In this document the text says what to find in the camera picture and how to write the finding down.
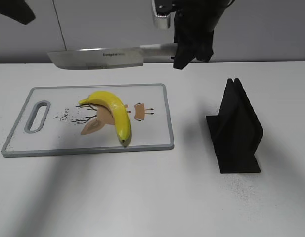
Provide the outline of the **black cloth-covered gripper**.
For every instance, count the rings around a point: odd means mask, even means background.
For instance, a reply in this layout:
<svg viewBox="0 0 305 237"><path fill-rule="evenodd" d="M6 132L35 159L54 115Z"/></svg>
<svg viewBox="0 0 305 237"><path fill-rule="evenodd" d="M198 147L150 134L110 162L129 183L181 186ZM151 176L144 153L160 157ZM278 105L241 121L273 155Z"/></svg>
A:
<svg viewBox="0 0 305 237"><path fill-rule="evenodd" d="M175 69L184 69L192 60L209 62L213 56L214 29L230 0L174 0Z"/></svg>

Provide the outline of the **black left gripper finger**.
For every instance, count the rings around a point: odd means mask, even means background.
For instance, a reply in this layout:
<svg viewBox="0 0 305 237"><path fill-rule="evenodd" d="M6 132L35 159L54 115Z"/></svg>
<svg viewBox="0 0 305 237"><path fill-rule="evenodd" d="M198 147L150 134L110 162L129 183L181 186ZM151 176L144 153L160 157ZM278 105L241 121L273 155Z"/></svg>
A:
<svg viewBox="0 0 305 237"><path fill-rule="evenodd" d="M0 14L27 25L36 16L25 0L0 0Z"/></svg>

